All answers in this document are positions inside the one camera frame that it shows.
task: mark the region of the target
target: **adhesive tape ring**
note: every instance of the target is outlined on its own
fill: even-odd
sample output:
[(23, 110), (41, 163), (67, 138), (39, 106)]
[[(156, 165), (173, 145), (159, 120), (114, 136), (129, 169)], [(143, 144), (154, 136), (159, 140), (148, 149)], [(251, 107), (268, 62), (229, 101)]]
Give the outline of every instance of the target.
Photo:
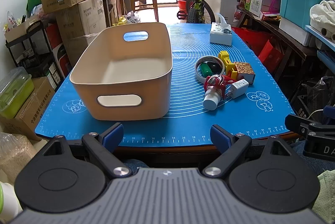
[(201, 63), (203, 62), (207, 62), (207, 61), (212, 61), (212, 62), (215, 62), (217, 64), (219, 64), (221, 67), (222, 67), (222, 71), (220, 73), (220, 75), (224, 75), (224, 71), (225, 71), (225, 68), (224, 68), (224, 64), (223, 64), (223, 61), (220, 60), (219, 58), (215, 57), (215, 56), (204, 56), (204, 57), (201, 57), (200, 59), (198, 59), (198, 61), (195, 63), (195, 76), (197, 77), (197, 80), (201, 83), (205, 83), (206, 81), (206, 78), (202, 77), (199, 72), (198, 72), (198, 67)]

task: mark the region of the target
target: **gray ribbed surface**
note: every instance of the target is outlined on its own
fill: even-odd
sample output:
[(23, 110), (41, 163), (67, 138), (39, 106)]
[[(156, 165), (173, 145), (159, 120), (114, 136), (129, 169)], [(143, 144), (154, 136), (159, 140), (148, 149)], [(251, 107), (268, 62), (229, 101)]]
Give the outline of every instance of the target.
[(26, 210), (11, 224), (321, 224), (310, 210), (289, 215), (255, 211), (238, 200), (218, 179), (195, 168), (141, 168), (116, 179), (89, 206), (66, 214)]

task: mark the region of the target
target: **transparent lid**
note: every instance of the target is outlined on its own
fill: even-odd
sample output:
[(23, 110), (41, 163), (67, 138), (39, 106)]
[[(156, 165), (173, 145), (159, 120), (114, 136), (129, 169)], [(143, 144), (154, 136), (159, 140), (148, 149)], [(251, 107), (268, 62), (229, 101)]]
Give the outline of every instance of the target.
[(4, 110), (21, 91), (25, 82), (31, 75), (23, 67), (12, 69), (5, 78), (0, 81), (0, 111)]

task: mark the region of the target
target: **blue mat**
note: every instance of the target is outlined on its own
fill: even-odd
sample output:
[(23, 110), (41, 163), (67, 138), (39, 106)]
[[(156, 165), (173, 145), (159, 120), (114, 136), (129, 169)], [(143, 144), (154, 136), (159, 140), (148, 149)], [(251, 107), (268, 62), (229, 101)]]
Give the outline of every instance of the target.
[[(208, 145), (213, 124), (232, 134), (242, 132), (252, 138), (288, 132), (284, 119), (293, 111), (274, 79), (235, 33), (232, 46), (210, 44), (210, 28), (209, 24), (168, 26), (173, 49), (170, 110), (160, 119), (122, 122), (125, 134), (120, 145)], [(234, 100), (228, 98), (221, 101), (215, 111), (207, 111), (202, 106), (204, 90), (195, 79), (194, 64), (201, 56), (217, 56), (221, 50), (227, 50), (233, 62), (249, 62), (256, 78), (246, 95)], [(36, 133), (79, 139), (88, 132), (101, 133), (113, 123), (94, 119), (67, 77), (50, 102)]]

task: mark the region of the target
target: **silver bolt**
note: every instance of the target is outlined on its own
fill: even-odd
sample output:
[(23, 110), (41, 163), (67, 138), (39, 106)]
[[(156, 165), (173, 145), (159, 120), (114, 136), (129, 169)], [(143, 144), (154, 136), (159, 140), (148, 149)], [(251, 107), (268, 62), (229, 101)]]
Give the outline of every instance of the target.
[(221, 169), (218, 167), (208, 167), (205, 170), (205, 174), (209, 175), (209, 176), (217, 176), (221, 173)]
[(116, 167), (113, 170), (113, 173), (117, 176), (125, 176), (125, 175), (128, 175), (129, 172), (130, 171), (127, 167), (122, 167), (122, 166)]

